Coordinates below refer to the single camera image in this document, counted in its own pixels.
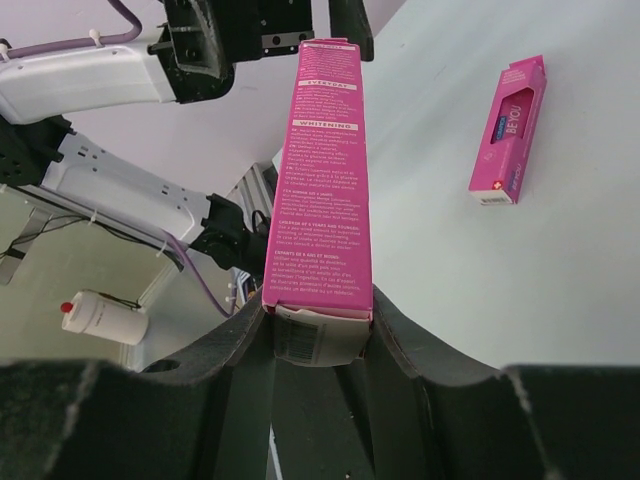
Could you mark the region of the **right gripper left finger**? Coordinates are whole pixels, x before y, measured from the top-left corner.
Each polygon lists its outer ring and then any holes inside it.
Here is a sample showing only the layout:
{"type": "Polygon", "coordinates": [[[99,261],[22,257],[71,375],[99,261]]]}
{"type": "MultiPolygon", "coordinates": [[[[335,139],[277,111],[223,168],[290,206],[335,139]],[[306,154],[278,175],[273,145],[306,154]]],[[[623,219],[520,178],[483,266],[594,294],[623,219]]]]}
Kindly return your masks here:
{"type": "Polygon", "coordinates": [[[100,360],[1,365],[5,479],[262,479],[275,359],[253,297],[140,373],[100,360]]]}

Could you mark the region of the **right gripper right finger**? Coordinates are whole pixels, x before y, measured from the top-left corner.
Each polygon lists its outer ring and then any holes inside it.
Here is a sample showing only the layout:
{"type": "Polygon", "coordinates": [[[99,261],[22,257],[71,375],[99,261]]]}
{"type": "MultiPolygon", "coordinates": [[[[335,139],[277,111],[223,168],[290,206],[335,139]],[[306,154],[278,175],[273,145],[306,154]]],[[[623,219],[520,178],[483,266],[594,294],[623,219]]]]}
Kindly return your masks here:
{"type": "Polygon", "coordinates": [[[635,479],[635,366],[492,367],[381,291],[352,414],[377,479],[635,479]]]}

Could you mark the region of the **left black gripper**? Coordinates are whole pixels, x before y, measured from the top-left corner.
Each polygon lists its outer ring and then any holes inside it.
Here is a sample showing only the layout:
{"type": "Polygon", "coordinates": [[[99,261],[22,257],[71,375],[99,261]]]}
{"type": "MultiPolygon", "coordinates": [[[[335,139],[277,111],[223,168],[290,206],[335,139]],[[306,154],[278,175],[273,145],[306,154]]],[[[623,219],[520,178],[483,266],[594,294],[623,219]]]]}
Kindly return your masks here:
{"type": "MultiPolygon", "coordinates": [[[[332,38],[356,44],[374,60],[363,0],[329,0],[332,38]]],[[[158,58],[180,104],[218,99],[231,90],[238,63],[293,55],[314,37],[309,1],[165,1],[166,22],[148,53],[158,58]]]]}

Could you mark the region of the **pink toothpaste box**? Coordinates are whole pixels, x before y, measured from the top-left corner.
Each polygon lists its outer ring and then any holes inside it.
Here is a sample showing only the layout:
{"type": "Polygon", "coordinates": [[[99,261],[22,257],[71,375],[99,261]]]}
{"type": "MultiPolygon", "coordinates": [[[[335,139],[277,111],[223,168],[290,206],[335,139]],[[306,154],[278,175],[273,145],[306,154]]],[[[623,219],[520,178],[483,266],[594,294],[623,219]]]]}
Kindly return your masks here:
{"type": "Polygon", "coordinates": [[[373,320],[369,178],[359,47],[299,49],[262,287],[278,358],[303,367],[359,358],[373,320]]]}
{"type": "Polygon", "coordinates": [[[518,202],[546,85],[541,55],[501,72],[468,186],[481,205],[518,202]]]}

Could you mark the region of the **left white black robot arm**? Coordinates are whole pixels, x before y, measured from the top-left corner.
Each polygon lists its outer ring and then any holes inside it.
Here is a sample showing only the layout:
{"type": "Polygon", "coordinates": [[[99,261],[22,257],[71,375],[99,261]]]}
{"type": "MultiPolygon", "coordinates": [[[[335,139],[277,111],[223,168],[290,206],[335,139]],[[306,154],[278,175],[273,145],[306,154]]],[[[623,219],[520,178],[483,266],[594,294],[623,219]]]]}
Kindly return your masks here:
{"type": "Polygon", "coordinates": [[[5,1],[1,184],[55,225],[96,223],[183,266],[261,274],[267,235],[212,185],[223,128],[196,116],[240,65],[317,36],[311,1],[5,1]]]}

